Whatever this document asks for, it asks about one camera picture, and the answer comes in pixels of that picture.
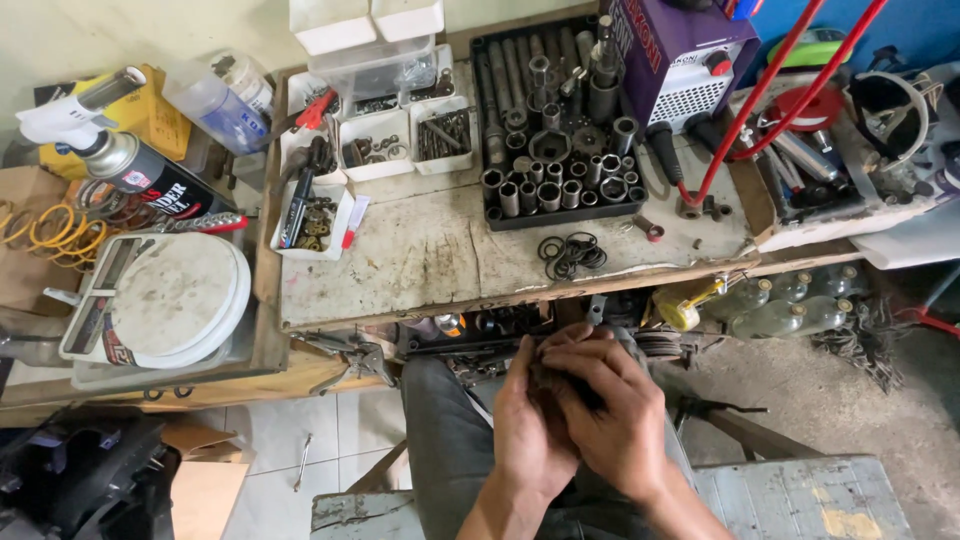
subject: blue wall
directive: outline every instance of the blue wall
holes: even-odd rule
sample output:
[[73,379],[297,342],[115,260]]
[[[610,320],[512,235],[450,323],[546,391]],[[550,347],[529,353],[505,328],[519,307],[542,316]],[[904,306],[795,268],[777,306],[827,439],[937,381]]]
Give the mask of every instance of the blue wall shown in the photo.
[[[755,67],[766,65],[770,49],[790,31],[806,0],[766,0],[752,22],[763,40]],[[827,0],[810,28],[849,32],[870,0]],[[873,52],[896,45],[910,67],[960,59],[960,0],[889,0],[853,49],[854,71],[864,70]],[[750,77],[748,85],[756,78]]]

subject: gray jeans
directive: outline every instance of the gray jeans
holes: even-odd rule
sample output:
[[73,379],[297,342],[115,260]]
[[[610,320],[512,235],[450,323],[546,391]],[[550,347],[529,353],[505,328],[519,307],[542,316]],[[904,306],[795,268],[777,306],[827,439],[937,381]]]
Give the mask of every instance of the gray jeans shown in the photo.
[[[403,368],[403,410],[414,499],[426,540],[453,540],[493,468],[493,429],[437,359]],[[683,447],[664,412],[666,453],[692,484]],[[636,508],[586,465],[547,510],[537,538],[645,539]]]

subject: digital scale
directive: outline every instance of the digital scale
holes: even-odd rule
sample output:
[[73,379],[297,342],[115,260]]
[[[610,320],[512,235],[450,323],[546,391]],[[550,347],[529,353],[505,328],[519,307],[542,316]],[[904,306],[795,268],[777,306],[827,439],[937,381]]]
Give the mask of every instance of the digital scale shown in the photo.
[[173,370],[216,356],[250,298],[243,253],[204,233],[110,238],[60,343],[60,356]]

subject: person's right hand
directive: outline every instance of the person's right hand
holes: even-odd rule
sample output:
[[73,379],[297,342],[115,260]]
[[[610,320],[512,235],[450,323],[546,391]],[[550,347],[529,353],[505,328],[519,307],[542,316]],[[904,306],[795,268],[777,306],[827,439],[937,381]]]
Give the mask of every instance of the person's right hand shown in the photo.
[[604,399],[605,409],[591,411],[565,380],[553,386],[587,466],[634,503],[652,503],[667,488],[674,467],[663,448],[660,388],[611,339],[551,347],[543,364],[585,380]]

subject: butane torch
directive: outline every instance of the butane torch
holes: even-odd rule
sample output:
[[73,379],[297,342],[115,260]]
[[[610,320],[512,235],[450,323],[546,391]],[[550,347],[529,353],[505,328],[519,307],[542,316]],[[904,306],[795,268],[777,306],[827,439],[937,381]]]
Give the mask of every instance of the butane torch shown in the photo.
[[147,84],[127,66],[90,88],[16,114],[20,133],[38,144],[69,146],[86,163],[90,178],[124,193],[139,193],[151,207],[175,219],[236,211],[236,206],[175,161],[128,132],[109,132],[103,116],[111,103]]

